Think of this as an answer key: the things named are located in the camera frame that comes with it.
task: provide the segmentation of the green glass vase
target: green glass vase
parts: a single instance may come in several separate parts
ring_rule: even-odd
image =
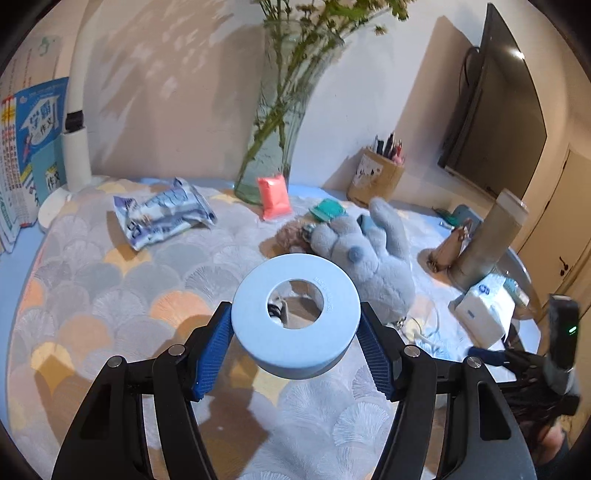
[[[291,158],[316,84],[340,54],[343,40],[328,29],[300,21],[265,22],[265,60],[255,119],[234,192],[261,204],[257,179],[283,174]]]

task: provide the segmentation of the television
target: television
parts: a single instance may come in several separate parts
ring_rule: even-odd
[[[546,142],[527,59],[488,4],[480,48],[466,54],[464,82],[438,165],[490,197],[523,198]]]

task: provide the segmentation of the wooden door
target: wooden door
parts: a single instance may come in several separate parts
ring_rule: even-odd
[[[544,304],[591,239],[591,160],[574,152],[519,257]]]

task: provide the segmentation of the black pen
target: black pen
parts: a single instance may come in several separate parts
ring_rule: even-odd
[[[388,141],[386,142],[386,148],[384,148],[384,157],[390,158],[390,151],[392,150],[392,142],[394,141],[394,132],[390,134],[388,137]]]

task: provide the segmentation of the purple and white package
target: purple and white package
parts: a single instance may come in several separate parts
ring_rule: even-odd
[[[200,223],[211,226],[217,221],[207,200],[189,182],[174,179],[173,188],[157,194],[145,203],[113,197],[115,215],[131,247],[143,247],[188,230]]]

